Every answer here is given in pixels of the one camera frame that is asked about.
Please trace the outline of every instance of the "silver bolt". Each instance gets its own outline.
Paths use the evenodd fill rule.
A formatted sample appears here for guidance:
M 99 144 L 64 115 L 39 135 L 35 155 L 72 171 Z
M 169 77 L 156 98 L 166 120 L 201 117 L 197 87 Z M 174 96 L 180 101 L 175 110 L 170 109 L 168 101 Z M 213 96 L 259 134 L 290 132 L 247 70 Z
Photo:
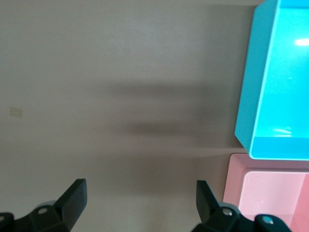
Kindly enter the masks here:
M 270 217 L 264 216 L 264 217 L 262 217 L 262 220 L 263 220 L 263 222 L 265 222 L 267 224 L 271 224 L 271 225 L 274 224 L 274 221 Z
M 223 208 L 222 212 L 224 213 L 224 215 L 227 215 L 227 216 L 232 216 L 233 215 L 232 210 L 230 210 L 228 208 Z
M 47 212 L 47 209 L 46 208 L 43 208 L 43 209 L 40 209 L 39 211 L 38 211 L 38 214 L 44 214 L 44 213 L 46 213 Z

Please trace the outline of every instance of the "plastic bin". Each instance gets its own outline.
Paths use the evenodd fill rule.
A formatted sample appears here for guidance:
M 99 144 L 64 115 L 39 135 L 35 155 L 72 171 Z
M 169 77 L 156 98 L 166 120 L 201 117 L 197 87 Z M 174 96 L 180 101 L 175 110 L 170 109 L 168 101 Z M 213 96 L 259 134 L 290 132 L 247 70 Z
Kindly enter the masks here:
M 294 232 L 309 228 L 309 162 L 230 158 L 224 202 L 250 220 L 257 214 L 281 218 Z
M 309 0 L 255 9 L 235 135 L 253 159 L 309 160 Z

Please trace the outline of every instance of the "blue plastic container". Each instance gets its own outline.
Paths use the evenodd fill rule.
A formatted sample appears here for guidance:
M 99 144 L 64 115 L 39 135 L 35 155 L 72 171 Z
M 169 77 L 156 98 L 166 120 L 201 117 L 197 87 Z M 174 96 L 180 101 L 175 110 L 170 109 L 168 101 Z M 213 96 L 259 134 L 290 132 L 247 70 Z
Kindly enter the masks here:
M 309 0 L 255 9 L 235 135 L 253 159 L 309 160 Z

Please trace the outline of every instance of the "gray surface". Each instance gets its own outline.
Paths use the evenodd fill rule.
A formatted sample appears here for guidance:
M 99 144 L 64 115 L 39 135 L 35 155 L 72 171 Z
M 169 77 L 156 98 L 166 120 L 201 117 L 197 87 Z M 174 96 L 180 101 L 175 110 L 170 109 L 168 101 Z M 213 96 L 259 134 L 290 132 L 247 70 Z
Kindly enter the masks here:
M 86 178 L 73 231 L 190 231 L 196 180 L 221 200 L 244 152 L 233 131 L 260 2 L 1 0 L 0 211 Z

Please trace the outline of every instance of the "pink bin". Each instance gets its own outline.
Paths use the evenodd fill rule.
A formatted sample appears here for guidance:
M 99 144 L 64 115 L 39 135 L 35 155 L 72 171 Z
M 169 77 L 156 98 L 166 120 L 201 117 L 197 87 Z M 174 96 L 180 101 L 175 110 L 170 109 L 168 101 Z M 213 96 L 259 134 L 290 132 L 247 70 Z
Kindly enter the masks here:
M 309 228 L 309 161 L 259 160 L 232 154 L 224 202 L 248 219 L 257 214 L 281 218 L 293 232 Z

